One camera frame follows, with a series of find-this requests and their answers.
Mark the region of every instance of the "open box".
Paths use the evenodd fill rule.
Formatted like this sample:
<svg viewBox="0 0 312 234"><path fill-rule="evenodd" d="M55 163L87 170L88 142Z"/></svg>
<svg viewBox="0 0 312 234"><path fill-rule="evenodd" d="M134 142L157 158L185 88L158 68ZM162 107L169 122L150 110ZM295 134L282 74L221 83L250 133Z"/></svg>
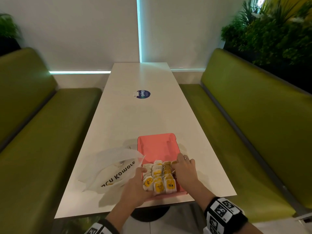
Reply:
<svg viewBox="0 0 312 234"><path fill-rule="evenodd" d="M146 163L154 163L155 160L162 160L163 162L175 161L177 160L177 155L180 153L180 149L177 145L177 138L173 133L138 137L138 151L145 155L142 165ZM187 194L187 192L179 185L177 180L176 184L177 193L158 195L149 200L176 197Z"/></svg>

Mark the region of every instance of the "blue round sticker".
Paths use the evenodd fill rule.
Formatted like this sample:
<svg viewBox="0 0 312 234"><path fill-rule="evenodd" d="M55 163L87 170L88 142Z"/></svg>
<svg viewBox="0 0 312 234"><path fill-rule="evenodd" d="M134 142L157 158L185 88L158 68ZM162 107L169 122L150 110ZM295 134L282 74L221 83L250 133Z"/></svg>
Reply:
<svg viewBox="0 0 312 234"><path fill-rule="evenodd" d="M137 98L148 98L150 95L151 93L147 90L138 90Z"/></svg>

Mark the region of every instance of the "bench backrest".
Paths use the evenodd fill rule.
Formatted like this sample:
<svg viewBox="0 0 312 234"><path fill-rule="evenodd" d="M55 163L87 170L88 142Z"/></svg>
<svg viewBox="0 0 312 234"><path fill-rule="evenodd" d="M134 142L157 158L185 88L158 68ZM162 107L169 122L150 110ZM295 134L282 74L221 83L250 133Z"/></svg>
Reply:
<svg viewBox="0 0 312 234"><path fill-rule="evenodd" d="M202 83L290 192L312 208L312 96L221 49Z"/></svg>
<svg viewBox="0 0 312 234"><path fill-rule="evenodd" d="M0 57L0 145L57 86L31 48Z"/></svg>

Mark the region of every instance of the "table base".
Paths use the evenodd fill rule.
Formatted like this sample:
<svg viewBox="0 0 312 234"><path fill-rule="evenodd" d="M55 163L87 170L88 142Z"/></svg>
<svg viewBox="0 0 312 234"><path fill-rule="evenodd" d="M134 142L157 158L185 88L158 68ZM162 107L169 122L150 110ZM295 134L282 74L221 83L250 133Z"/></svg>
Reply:
<svg viewBox="0 0 312 234"><path fill-rule="evenodd" d="M149 209L137 208L131 213L131 217L141 222L152 222L164 216L169 208L170 206Z"/></svg>

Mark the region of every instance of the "person's left hand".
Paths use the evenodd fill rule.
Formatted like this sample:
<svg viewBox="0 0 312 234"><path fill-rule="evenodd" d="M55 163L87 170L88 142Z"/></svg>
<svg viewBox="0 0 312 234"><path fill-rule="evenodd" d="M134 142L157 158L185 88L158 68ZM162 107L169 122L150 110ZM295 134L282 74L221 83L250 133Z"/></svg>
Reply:
<svg viewBox="0 0 312 234"><path fill-rule="evenodd" d="M143 189L142 173L147 172L145 168L137 168L135 170L135 176L131 178L122 192L120 202L123 202L127 206L135 209L141 206L145 200L153 197L153 191L145 191Z"/></svg>

